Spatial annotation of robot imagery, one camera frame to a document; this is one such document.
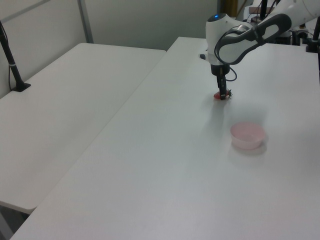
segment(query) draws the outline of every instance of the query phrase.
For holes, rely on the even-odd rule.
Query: black cable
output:
[[[233,82],[233,81],[237,80],[237,78],[238,78],[238,75],[237,75],[236,71],[233,70],[232,67],[230,67],[230,69],[231,69],[231,71],[234,73],[234,76],[235,76],[235,77],[234,77],[234,79],[232,79],[232,80],[226,79],[227,82]]]
[[[259,12],[259,8],[262,4],[262,1],[260,2],[259,6],[258,6],[258,10],[256,11],[256,16],[255,16],[255,22],[258,23],[258,12]]]
[[[259,11],[259,8],[260,8],[261,4],[262,4],[262,1],[260,2],[259,6],[257,6],[256,9],[254,10],[254,11],[257,10],[257,16],[258,16],[258,11]],[[246,22],[248,22],[248,19],[250,18],[250,16],[251,16],[252,14],[253,14],[253,13],[251,13],[251,14],[248,16],[248,18],[246,19]]]
[[[269,12],[268,12],[268,14],[265,16],[265,18],[267,18],[267,17],[269,16],[269,14],[271,13],[272,8],[273,8],[274,5],[276,4],[276,2],[277,2],[277,0],[274,0],[274,1],[273,1],[272,5],[271,5],[271,7],[270,7],[270,9],[269,9]]]
[[[220,37],[219,41],[220,41],[225,35],[227,35],[227,33],[228,33],[228,32],[225,32],[225,33],[222,35],[222,37]],[[224,62],[224,61],[220,58],[220,56],[218,56],[218,54],[217,54],[217,44],[215,45],[213,52],[214,52],[215,57],[216,57],[221,63],[228,65],[226,62]],[[232,79],[232,80],[226,79],[226,81],[228,81],[228,82],[233,82],[233,81],[235,81],[235,80],[238,78],[238,75],[237,75],[236,71],[232,69],[232,67],[230,67],[230,69],[231,69],[231,71],[234,73],[234,76],[235,76],[235,77],[234,77],[234,79]]]
[[[9,88],[10,88],[10,91],[12,91],[12,88],[11,88],[11,83],[10,83],[10,66],[9,66],[9,77],[8,77],[8,81],[9,81]]]

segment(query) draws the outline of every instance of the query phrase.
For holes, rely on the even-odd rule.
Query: white wall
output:
[[[217,0],[86,0],[93,41],[167,50],[177,37],[205,38]]]
[[[76,0],[50,0],[3,27],[24,81],[78,43],[86,42]],[[8,62],[0,47],[0,98],[8,92]]]

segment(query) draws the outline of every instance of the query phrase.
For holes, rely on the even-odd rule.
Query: cable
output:
[[[268,12],[268,14],[265,16],[265,18],[267,18],[267,17],[269,16],[269,14],[271,13],[272,8],[273,8],[274,5],[276,4],[276,2],[277,2],[277,0],[274,0],[274,1],[273,1],[272,5],[271,5],[271,7],[270,7],[270,9],[269,9],[269,12]]]
[[[259,8],[260,8],[261,4],[262,4],[262,1],[260,2],[259,6],[257,6],[256,9],[253,11],[253,12],[257,11],[257,16],[258,16],[258,11],[259,11]],[[251,14],[248,16],[248,18],[246,19],[246,22],[248,22],[248,19],[250,18],[250,16],[251,16],[252,14],[253,14],[253,13],[251,13]]]
[[[9,88],[10,88],[10,91],[12,91],[12,88],[11,88],[11,83],[10,83],[10,66],[9,66],[9,77],[8,77],[8,81],[9,81]]]
[[[227,33],[228,33],[228,32],[225,32],[225,33],[222,35],[222,37],[220,37],[219,41],[220,41],[225,35],[227,35]],[[216,57],[221,63],[226,64],[226,65],[229,65],[229,64],[227,64],[226,62],[224,62],[224,61],[218,56],[218,54],[217,54],[217,45],[215,45],[215,47],[214,47],[214,55],[215,55],[215,57]],[[231,71],[234,73],[234,76],[235,76],[235,77],[234,77],[234,79],[232,79],[232,80],[226,79],[227,82],[233,82],[233,81],[235,81],[235,80],[238,78],[238,75],[237,75],[236,71],[233,70],[232,67],[230,67],[230,69],[231,69]]]
[[[232,79],[232,80],[226,79],[227,82],[233,82],[233,81],[237,80],[237,78],[238,78],[238,75],[237,75],[236,71],[233,70],[232,67],[230,67],[230,70],[234,73],[234,76],[235,76],[235,77],[234,77],[234,79]]]

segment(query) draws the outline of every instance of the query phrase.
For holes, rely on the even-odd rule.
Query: black clamp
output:
[[[254,25],[252,27],[252,31],[254,33],[255,36],[255,40],[257,41],[257,43],[262,46],[266,43],[266,41],[264,40],[264,38],[262,37],[261,33],[258,30],[258,25]]]

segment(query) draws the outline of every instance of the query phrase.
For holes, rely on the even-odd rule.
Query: black stand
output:
[[[320,53],[318,46],[318,38],[320,33],[320,17],[318,17],[314,29],[314,34],[312,40],[308,42],[308,46],[306,46],[305,51],[308,53]]]
[[[260,20],[262,21],[266,17],[267,13],[267,4],[268,0],[262,0],[261,1],[261,10],[260,10]]]
[[[31,84],[24,83],[21,79],[16,62],[15,62],[14,57],[12,56],[11,50],[9,48],[9,42],[7,39],[7,35],[6,35],[5,29],[4,29],[1,21],[0,21],[0,42],[1,42],[4,54],[6,56],[6,59],[8,60],[9,66],[11,68],[12,74],[13,74],[15,82],[16,82],[16,85],[12,89],[12,91],[22,92],[25,89],[27,89],[28,87],[30,87]]]

